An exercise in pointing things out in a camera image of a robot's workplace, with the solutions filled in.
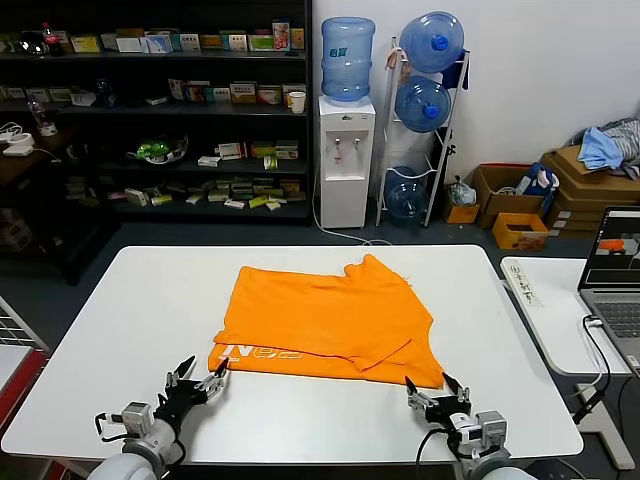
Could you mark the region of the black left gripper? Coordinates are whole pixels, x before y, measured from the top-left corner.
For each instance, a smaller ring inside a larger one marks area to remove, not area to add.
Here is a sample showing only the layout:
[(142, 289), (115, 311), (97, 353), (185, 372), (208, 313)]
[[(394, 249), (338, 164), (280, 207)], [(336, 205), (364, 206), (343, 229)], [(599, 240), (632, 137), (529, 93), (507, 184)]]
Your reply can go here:
[(181, 425), (186, 415), (195, 406), (204, 405), (225, 386), (228, 374), (226, 367), (218, 368), (201, 382), (188, 379), (196, 362), (192, 355), (166, 375), (165, 395), (154, 412), (156, 420), (170, 425)]

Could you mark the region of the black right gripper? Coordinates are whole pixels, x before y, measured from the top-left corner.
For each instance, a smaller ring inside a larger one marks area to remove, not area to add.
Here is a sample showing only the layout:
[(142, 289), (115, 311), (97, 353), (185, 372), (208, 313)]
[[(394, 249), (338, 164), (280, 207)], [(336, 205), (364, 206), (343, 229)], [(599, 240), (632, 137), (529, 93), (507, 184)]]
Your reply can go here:
[(471, 402), (470, 390), (464, 387), (456, 378), (446, 372), (442, 373), (445, 384), (453, 395), (431, 398), (421, 393), (414, 382), (405, 377), (408, 405), (411, 408), (425, 408), (425, 419), (428, 423), (438, 424), (444, 428), (452, 428), (451, 416), (462, 413), (469, 415)]

